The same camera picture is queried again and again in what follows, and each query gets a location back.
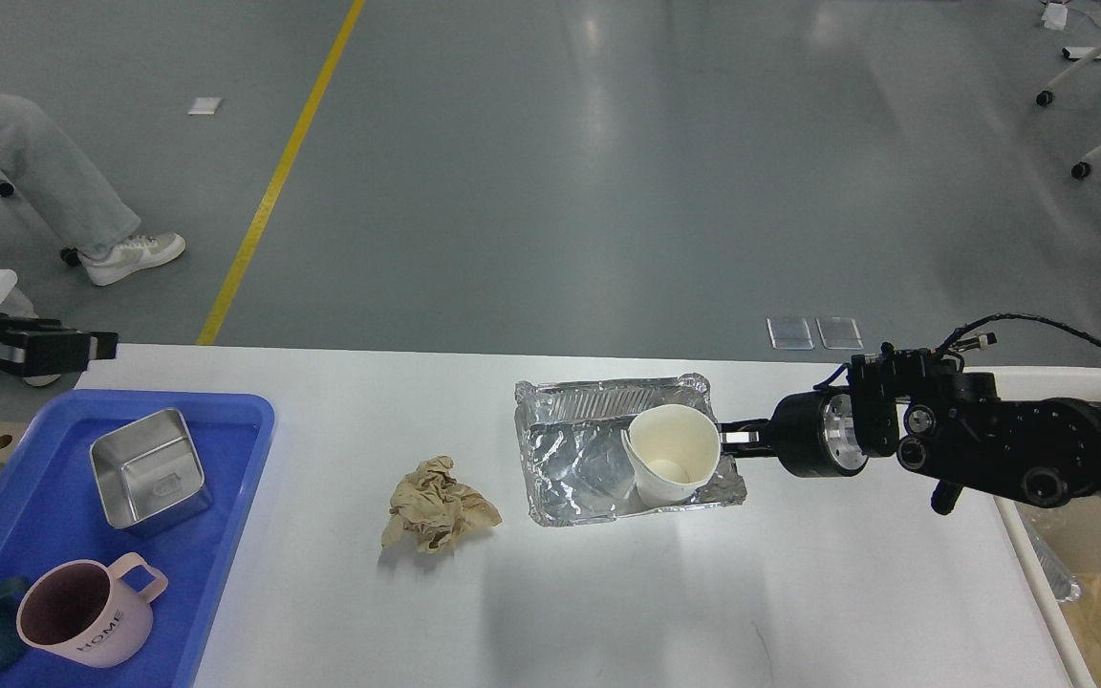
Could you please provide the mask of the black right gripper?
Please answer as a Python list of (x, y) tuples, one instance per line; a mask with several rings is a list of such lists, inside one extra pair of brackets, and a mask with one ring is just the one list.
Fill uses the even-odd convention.
[[(760, 432), (767, 428), (767, 441)], [(733, 459), (777, 457), (791, 476), (849, 478), (869, 457), (855, 438), (851, 396), (814, 391), (782, 398), (768, 419), (722, 422), (721, 454)]]

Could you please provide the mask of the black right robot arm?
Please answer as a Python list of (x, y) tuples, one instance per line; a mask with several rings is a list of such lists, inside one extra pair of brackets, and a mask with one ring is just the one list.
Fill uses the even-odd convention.
[[(893, 457), (936, 481), (931, 507), (949, 514), (964, 489), (1042, 509), (1101, 498), (1101, 401), (1005, 400), (992, 372), (966, 369), (964, 353), (996, 343), (991, 314), (960, 325), (933, 348), (881, 345), (854, 354), (767, 419), (721, 423), (722, 452), (773, 457), (799, 478), (849, 478)], [(1095, 335), (1044, 316), (1032, 323), (1101, 350)]]

